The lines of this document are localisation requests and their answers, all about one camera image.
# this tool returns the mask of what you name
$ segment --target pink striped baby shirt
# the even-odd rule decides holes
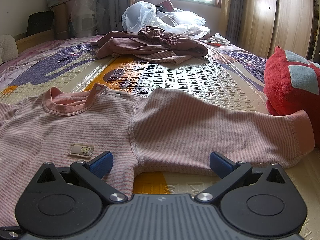
[[[212,151],[290,167],[314,148],[303,110],[278,117],[229,110],[179,90],[142,98],[101,84],[80,93],[53,87],[15,105],[0,103],[0,226],[16,224],[15,204],[43,162],[66,167],[76,160],[67,155],[72,143],[94,145],[92,157],[111,151],[105,181],[128,196],[144,171],[213,175]]]

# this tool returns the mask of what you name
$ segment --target silver bolt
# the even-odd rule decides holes
[[[208,201],[208,200],[212,200],[213,196],[210,193],[200,193],[198,194],[197,198],[201,201]]]
[[[18,237],[18,235],[15,232],[12,232],[12,231],[9,232],[9,235],[12,236],[12,237]]]
[[[110,195],[109,197],[112,201],[122,201],[125,199],[125,195],[123,195],[122,193],[113,193]]]

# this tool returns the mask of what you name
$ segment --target cartoon character on mat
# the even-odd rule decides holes
[[[46,83],[82,64],[95,60],[95,47],[80,44],[60,50],[56,54],[34,64],[9,86],[20,86],[31,82],[32,85]]]

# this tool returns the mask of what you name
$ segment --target gray curtain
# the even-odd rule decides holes
[[[123,31],[121,17],[134,0],[98,0],[97,18],[99,34]]]
[[[231,0],[226,38],[232,44],[238,42],[242,10],[243,0]]]

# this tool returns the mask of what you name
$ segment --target foam mat with letters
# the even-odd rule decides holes
[[[143,97],[156,88],[180,89],[210,104],[240,111],[268,113],[263,94],[266,60],[238,51],[209,49],[203,58],[181,65],[156,64],[133,56],[97,60],[96,47],[78,44],[42,59],[12,80],[0,92],[0,101],[15,103],[51,86],[64,92],[90,90],[103,83]],[[314,150],[287,173],[307,203],[308,217],[301,230],[306,240],[320,239],[320,154]],[[172,172],[138,175],[134,193],[196,195],[218,180]]]

